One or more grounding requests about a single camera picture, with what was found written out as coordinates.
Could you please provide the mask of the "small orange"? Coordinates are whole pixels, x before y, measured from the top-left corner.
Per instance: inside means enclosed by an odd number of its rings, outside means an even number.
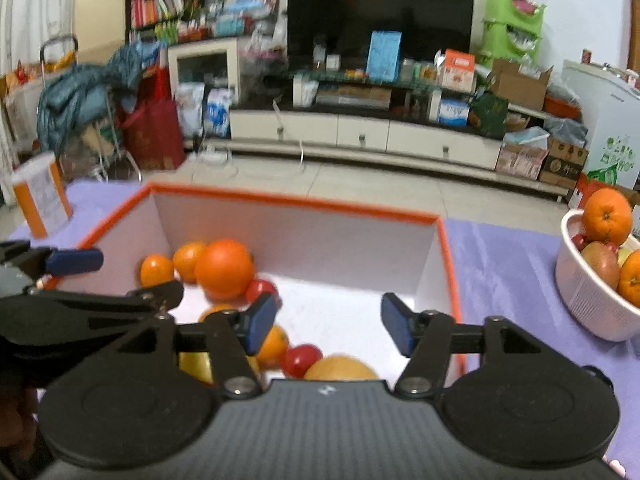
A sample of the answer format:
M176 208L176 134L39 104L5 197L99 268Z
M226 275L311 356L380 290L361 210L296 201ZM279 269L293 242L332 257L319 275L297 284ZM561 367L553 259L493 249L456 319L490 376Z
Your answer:
M178 248L174 253L172 264L183 283L196 283L195 267L205 248L204 242L190 242Z
M140 264L139 283L143 288L164 284L174 278L174 264L164 255L149 255Z

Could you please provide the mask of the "green plastic shelf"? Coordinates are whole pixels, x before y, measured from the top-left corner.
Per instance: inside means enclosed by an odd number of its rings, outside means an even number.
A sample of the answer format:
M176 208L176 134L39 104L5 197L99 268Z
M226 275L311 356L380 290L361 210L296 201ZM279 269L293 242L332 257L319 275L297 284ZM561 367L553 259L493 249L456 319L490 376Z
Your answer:
M537 62L546 5L532 0L486 0L484 32L478 62Z

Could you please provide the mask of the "white colander bowl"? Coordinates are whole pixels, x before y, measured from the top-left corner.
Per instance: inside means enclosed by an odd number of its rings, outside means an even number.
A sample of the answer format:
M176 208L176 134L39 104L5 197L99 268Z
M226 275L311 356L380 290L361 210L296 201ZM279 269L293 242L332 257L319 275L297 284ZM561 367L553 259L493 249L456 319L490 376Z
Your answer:
M639 309L605 284L588 266L572 237L584 232L582 210L570 209L560 224L555 283L564 306L588 332L622 342L639 336Z

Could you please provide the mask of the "brown cardboard box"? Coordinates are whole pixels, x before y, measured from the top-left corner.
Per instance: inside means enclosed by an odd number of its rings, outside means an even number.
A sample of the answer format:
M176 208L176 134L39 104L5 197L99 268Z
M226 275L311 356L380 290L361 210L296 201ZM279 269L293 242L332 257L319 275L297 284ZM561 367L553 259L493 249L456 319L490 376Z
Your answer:
M491 66L490 91L510 103L542 110L552 69L540 70L518 62L496 58Z

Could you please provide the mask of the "orange atop bowl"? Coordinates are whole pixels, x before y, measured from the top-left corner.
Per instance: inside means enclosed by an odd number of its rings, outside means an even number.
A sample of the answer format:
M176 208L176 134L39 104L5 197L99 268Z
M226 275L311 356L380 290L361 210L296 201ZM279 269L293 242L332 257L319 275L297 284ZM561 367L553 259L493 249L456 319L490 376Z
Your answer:
M582 226L593 242L620 246L630 235L633 224L630 203L615 188L600 188L585 202Z

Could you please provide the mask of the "orange in bowl front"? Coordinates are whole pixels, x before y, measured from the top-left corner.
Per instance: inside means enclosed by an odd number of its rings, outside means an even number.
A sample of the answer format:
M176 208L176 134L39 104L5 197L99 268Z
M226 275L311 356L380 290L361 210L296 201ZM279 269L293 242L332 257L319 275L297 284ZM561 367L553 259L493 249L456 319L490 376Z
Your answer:
M620 268L618 294L636 308L640 308L640 250L632 252Z

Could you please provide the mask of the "orange white carton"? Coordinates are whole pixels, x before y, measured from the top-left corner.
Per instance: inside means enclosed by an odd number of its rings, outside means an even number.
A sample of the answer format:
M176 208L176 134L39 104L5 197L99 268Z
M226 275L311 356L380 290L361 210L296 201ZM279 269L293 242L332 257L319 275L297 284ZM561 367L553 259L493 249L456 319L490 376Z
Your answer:
M475 88L475 56L447 49L439 65L438 84L448 90L472 93Z

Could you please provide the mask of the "blue paper bag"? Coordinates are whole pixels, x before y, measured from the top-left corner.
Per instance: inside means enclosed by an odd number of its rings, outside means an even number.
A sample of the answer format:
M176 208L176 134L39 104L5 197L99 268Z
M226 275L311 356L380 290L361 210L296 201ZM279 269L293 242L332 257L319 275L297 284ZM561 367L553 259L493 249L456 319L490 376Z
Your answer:
M398 76L400 32L372 32L367 59L371 79L392 82Z

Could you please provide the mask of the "orange white canister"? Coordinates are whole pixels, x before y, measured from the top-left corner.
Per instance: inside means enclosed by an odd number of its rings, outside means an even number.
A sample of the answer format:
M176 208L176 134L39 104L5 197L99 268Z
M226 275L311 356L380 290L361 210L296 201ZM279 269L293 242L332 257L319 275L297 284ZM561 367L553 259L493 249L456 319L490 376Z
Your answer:
M14 171L11 184L32 236L37 240L58 232L72 216L72 207L55 154L39 154Z

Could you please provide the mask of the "large orange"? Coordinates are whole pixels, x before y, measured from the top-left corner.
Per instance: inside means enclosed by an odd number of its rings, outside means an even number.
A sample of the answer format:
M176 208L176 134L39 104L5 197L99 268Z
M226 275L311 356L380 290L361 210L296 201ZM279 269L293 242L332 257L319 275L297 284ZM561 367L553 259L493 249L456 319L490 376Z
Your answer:
M194 268L196 282L210 298L218 301L235 300L242 296L255 274L250 250L232 238L209 244L198 257Z

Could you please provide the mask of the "black television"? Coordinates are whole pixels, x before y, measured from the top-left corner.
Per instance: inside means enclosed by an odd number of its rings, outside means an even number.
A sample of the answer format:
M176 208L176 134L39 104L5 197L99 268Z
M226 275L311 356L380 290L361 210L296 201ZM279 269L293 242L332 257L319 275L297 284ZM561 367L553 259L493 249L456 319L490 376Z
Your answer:
M466 52L473 6L474 0L288 0L288 58L293 66L309 66L314 46L322 44L345 66L363 66L374 32L399 32L400 58Z

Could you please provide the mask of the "white glass side cabinet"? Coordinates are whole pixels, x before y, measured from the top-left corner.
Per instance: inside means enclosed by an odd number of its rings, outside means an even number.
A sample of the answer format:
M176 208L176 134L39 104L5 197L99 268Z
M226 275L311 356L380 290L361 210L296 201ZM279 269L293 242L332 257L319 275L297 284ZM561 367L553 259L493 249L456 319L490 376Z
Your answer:
M171 93L180 84L202 82L210 88L229 88L233 103L241 97L240 50L243 38L224 37L174 44L167 49Z

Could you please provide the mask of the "red gift bag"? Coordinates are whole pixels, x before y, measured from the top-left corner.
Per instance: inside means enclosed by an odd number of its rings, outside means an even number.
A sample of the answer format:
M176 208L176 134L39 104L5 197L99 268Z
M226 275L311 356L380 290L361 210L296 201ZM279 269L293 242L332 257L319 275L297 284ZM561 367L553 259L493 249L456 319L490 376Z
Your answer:
M186 160L168 68L143 77L134 109L119 105L117 117L125 148L142 170L176 170Z

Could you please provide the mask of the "blue jacket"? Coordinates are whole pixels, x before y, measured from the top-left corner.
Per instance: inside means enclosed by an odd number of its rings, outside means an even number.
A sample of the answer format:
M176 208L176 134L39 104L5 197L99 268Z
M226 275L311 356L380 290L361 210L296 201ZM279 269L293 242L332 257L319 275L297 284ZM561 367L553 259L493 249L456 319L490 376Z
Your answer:
M66 142L105 118L113 102L133 110L143 75L160 59L161 48L157 41L125 44L104 64L75 64L47 82L37 105L40 150L61 155Z

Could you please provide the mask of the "red cherry tomato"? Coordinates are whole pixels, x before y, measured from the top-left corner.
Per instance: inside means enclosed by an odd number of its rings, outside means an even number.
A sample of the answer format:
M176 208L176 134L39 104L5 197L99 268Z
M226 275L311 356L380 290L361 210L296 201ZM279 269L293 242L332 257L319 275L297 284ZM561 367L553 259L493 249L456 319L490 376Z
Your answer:
M322 351L314 344L300 344L286 350L282 356L281 370L286 377L302 379L314 363L322 358Z

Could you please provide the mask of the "orange cardboard box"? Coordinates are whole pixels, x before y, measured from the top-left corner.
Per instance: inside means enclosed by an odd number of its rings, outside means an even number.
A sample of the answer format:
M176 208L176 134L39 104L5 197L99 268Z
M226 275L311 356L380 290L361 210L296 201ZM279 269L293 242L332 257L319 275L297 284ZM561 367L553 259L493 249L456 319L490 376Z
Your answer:
M282 298L277 321L292 344L353 356L394 382L405 366L381 322L393 292L416 311L460 313L445 223L434 214L175 183L80 182L68 189L72 218L54 247L97 247L98 273L63 287L120 294L140 261L194 240L232 238Z

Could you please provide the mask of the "white air conditioner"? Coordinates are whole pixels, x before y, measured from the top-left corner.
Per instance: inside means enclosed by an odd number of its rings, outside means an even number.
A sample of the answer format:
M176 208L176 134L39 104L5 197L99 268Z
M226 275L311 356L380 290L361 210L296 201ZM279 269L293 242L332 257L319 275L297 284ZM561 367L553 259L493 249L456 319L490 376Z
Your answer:
M125 42L125 0L74 0L73 31L85 58L108 58Z

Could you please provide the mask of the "white freezer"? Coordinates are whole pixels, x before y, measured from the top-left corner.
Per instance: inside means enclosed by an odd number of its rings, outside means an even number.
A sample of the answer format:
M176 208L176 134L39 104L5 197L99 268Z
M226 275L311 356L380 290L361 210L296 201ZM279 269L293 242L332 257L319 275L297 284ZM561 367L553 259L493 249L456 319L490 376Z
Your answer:
M608 64L566 60L562 78L578 95L588 129L584 173L631 190L639 177L639 90Z

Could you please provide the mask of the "purple tablecloth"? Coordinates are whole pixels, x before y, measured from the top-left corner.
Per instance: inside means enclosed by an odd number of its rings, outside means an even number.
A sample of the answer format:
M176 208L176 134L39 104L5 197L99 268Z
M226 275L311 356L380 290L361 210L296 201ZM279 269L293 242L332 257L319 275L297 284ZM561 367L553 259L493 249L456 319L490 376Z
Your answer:
M468 324L501 315L579 364L600 368L613 382L620 424L608 448L629 478L639 474L639 343L611 342L585 330L568 312L555 283L559 237L444 220Z

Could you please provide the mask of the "red tomato front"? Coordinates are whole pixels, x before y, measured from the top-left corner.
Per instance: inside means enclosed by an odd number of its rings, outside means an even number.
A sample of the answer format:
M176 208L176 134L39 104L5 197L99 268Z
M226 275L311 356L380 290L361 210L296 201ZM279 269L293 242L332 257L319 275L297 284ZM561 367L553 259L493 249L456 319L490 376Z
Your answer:
M263 280L262 278L254 278L248 284L244 294L246 303L254 304L262 294L270 294L277 307L281 307L281 299L276 285L272 281Z

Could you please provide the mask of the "white TV cabinet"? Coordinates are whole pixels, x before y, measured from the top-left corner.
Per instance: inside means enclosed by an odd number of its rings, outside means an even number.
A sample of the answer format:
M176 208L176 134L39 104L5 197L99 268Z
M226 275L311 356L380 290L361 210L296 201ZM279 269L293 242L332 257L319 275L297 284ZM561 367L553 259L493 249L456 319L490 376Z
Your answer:
M433 159L493 170L501 143L440 127L352 115L234 110L231 139Z

